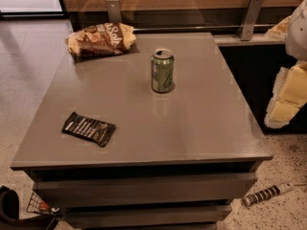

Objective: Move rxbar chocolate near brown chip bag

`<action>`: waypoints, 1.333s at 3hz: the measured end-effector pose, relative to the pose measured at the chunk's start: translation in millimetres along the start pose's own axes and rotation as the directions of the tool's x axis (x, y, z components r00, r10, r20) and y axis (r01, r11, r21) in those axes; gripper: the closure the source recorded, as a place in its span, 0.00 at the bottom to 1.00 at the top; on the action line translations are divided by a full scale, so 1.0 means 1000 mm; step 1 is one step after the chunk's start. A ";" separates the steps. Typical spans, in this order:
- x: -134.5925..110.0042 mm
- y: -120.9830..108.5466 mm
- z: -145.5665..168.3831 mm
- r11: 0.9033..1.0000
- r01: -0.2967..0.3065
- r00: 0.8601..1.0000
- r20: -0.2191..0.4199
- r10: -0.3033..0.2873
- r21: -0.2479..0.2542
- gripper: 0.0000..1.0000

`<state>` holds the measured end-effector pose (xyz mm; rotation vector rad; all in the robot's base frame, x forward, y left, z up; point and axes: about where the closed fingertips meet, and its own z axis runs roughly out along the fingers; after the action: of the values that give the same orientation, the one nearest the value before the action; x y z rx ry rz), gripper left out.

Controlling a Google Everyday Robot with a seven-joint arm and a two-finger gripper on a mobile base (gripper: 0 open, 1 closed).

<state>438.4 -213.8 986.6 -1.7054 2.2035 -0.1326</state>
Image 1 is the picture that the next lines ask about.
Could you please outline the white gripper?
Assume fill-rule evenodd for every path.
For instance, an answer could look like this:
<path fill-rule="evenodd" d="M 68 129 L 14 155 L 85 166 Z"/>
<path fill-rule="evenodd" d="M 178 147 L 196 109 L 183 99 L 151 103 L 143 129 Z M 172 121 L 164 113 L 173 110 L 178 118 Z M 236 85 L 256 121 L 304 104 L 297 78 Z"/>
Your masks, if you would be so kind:
<path fill-rule="evenodd" d="M 307 0 L 291 16 L 265 33 L 268 38 L 285 38 L 286 52 L 298 60 L 290 69 L 277 73 L 264 123 L 270 128 L 286 126 L 307 103 Z"/>

